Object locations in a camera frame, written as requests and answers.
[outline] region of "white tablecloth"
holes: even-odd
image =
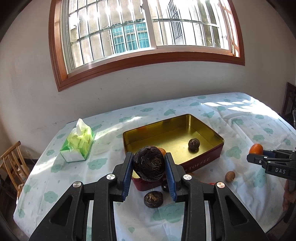
[[[285,180],[266,175],[264,169],[250,164],[246,156],[253,143],[265,150],[296,146],[295,130],[277,113],[243,93],[223,93],[154,102],[99,114],[83,121],[95,133],[86,161],[66,163],[59,150],[76,122],[67,124],[50,142],[31,172],[17,204],[14,220],[30,236],[55,202],[74,181],[96,182],[123,162],[122,133],[156,121],[190,113],[206,123],[225,144],[220,158],[195,171],[208,183],[224,181],[233,170],[236,178],[229,188],[242,201],[264,231],[282,214]],[[158,209],[144,205],[148,191],[136,190],[133,182],[124,203],[114,204],[119,241],[179,241],[183,224],[183,203],[173,203],[168,193]],[[91,218],[87,238],[91,236]]]

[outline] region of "silver screw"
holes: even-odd
[[[73,187],[75,187],[75,188],[78,188],[80,186],[81,186],[81,182],[79,182],[79,181],[76,181],[73,183]]]
[[[192,176],[189,175],[189,174],[185,174],[185,175],[183,176],[183,178],[184,178],[185,180],[190,180],[190,179],[192,178]]]
[[[224,188],[225,187],[225,184],[223,182],[218,182],[217,183],[217,187]]]
[[[106,178],[107,178],[108,180],[112,180],[112,179],[115,178],[115,175],[114,175],[114,174],[108,174],[108,175],[106,176]]]

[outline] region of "dark purple fruit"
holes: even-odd
[[[144,204],[149,208],[160,207],[163,203],[163,194],[159,191],[152,191],[144,196]]]
[[[161,189],[164,190],[165,192],[169,192],[170,190],[168,189],[168,184],[164,183],[161,185]]]
[[[197,149],[199,148],[199,146],[200,146],[200,141],[198,139],[196,139],[196,138],[191,139],[188,142],[188,148],[191,151],[197,151]]]
[[[165,160],[155,146],[145,146],[133,157],[133,169],[144,181],[153,182],[162,178],[165,172]]]

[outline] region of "orange fruit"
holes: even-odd
[[[163,148],[158,148],[158,149],[161,151],[162,155],[165,155],[166,154],[165,149],[163,149]]]
[[[263,155],[263,146],[259,143],[251,146],[249,153]]]

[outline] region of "wooden window frame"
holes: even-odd
[[[141,51],[141,55],[139,55],[139,51],[136,51],[134,53],[115,56],[112,57],[112,62],[110,62],[110,60],[102,60],[95,63],[88,63],[79,67],[77,70],[74,69],[68,74],[64,60],[62,37],[60,31],[62,0],[52,0],[49,11],[48,27],[49,51],[58,91],[60,92],[73,85],[98,77],[100,75],[149,64],[179,61],[210,61],[244,66],[244,45],[239,20],[232,0],[227,1],[231,9],[237,32],[238,46],[236,47],[239,49],[239,57],[236,57],[230,53],[231,50],[228,51],[213,47],[192,47],[187,45],[162,46],[160,49]]]

